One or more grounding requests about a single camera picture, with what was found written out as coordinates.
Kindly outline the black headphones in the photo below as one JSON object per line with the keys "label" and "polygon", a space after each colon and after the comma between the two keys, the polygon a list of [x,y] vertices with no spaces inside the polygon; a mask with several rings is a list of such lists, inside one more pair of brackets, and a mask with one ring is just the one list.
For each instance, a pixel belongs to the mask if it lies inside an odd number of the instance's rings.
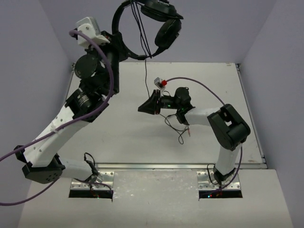
{"label": "black headphones", "polygon": [[132,52],[125,44],[127,57],[136,60],[145,60],[153,58],[165,50],[169,49],[175,39],[179,36],[181,30],[181,21],[183,16],[180,15],[176,8],[168,0],[126,0],[117,8],[112,19],[112,34],[117,35],[119,31],[119,22],[125,8],[137,3],[141,6],[141,13],[155,21],[162,22],[154,43],[158,49],[153,54],[138,55]]}

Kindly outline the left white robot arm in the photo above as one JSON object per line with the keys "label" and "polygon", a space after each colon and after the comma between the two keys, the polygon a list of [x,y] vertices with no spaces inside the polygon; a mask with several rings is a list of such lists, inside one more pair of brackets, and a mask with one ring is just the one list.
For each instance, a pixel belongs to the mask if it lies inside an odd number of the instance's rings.
{"label": "left white robot arm", "polygon": [[109,106],[109,99],[119,93],[119,63],[129,57],[120,32],[102,31],[90,35],[73,30],[71,35],[84,44],[86,51],[74,69],[80,78],[79,87],[33,142],[15,148],[17,160],[24,163],[25,178],[41,184],[59,178],[88,183],[102,180],[92,161],[63,159],[58,151],[78,131],[92,123]]}

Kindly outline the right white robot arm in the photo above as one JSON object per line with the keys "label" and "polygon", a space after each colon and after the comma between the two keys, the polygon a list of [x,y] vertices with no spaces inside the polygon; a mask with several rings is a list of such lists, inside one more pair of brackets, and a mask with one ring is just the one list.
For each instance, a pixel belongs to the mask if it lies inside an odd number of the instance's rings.
{"label": "right white robot arm", "polygon": [[174,96],[162,95],[159,89],[138,107],[138,112],[157,115],[161,109],[176,110],[176,118],[183,125],[202,125],[212,129],[220,144],[218,160],[214,165],[214,180],[218,186],[235,171],[238,151],[251,134],[250,127],[231,104],[220,108],[202,109],[191,104],[187,87],[176,89]]}

